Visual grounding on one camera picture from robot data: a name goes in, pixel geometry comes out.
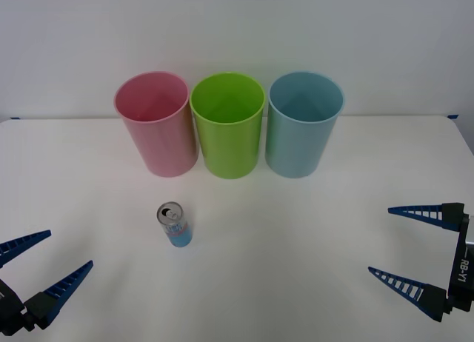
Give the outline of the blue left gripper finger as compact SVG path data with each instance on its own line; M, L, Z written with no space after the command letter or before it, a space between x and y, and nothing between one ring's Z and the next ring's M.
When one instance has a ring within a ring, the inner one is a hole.
M24 328L33 330L35 326L38 326L46 329L51 325L92 268L93 261L88 261L54 285L28 299L24 303L27 310L23 314Z
M5 264L18 257L29 248L43 241L44 239L51 236L50 230L36 232L30 235L15 238L10 241L5 241L0 244L0 267L2 268Z

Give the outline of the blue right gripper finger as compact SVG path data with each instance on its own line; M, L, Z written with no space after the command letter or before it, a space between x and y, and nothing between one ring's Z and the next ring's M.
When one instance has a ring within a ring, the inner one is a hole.
M461 232L467 226L464 204L458 202L390 207L387 211L392 215L421 221L453 232Z
M367 269L380 282L416 306L434 321L441 322L444 314L450 313L445 289L394 275L371 266Z

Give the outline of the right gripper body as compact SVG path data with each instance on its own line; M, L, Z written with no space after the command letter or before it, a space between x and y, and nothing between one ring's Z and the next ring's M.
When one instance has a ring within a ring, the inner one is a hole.
M467 226L458 233L447 292L450 313L453 308L469 312L473 302L473 216L466 215Z

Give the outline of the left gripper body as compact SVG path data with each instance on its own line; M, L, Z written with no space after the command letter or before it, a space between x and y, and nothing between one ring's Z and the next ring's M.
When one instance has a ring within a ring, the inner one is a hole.
M12 336L25 328L28 332L35 329L33 315L22 313L24 303L5 282L1 281L1 334Z

